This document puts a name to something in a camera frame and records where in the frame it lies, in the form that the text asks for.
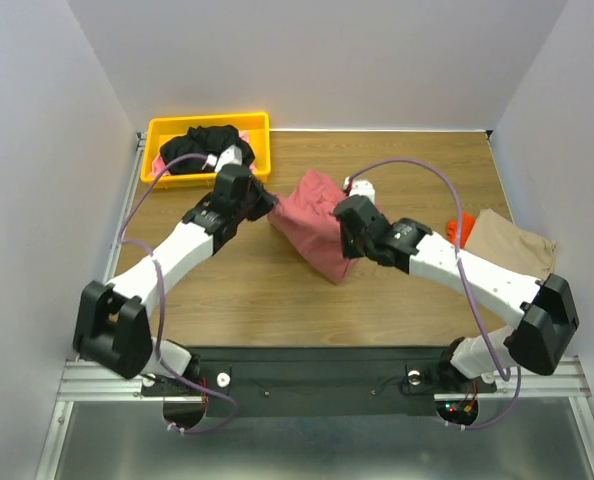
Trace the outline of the pink red t shirt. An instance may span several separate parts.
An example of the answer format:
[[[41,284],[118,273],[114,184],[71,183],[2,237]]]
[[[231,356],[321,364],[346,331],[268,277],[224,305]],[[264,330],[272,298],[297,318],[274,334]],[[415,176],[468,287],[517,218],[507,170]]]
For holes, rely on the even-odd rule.
[[[342,255],[341,235],[333,209],[347,196],[343,185],[328,175],[309,169],[287,197],[279,195],[267,214],[300,256],[333,284],[341,283],[355,265]]]

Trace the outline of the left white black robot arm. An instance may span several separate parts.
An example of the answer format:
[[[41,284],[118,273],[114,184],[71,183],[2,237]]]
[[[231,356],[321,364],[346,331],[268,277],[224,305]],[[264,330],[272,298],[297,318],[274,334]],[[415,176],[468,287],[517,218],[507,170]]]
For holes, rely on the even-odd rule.
[[[150,330],[153,312],[165,312],[167,293],[191,270],[214,256],[244,221],[256,221],[276,204],[251,170],[228,164],[214,188],[191,208],[171,234],[126,272],[106,282],[92,281],[82,291],[73,348],[124,379],[142,374],[165,376],[176,393],[199,385],[200,371],[184,347]]]

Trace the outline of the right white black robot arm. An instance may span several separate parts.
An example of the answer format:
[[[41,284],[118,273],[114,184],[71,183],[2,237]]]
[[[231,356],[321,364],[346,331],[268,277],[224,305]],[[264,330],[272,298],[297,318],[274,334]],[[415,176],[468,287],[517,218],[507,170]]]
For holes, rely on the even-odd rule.
[[[503,327],[460,337],[438,364],[419,368],[422,381],[456,391],[494,371],[518,367],[540,376],[556,372],[579,316],[569,282],[551,273],[541,280],[484,260],[450,244],[417,221],[391,223],[365,196],[350,196],[333,210],[345,257],[365,257],[463,294],[471,308],[483,306]]]

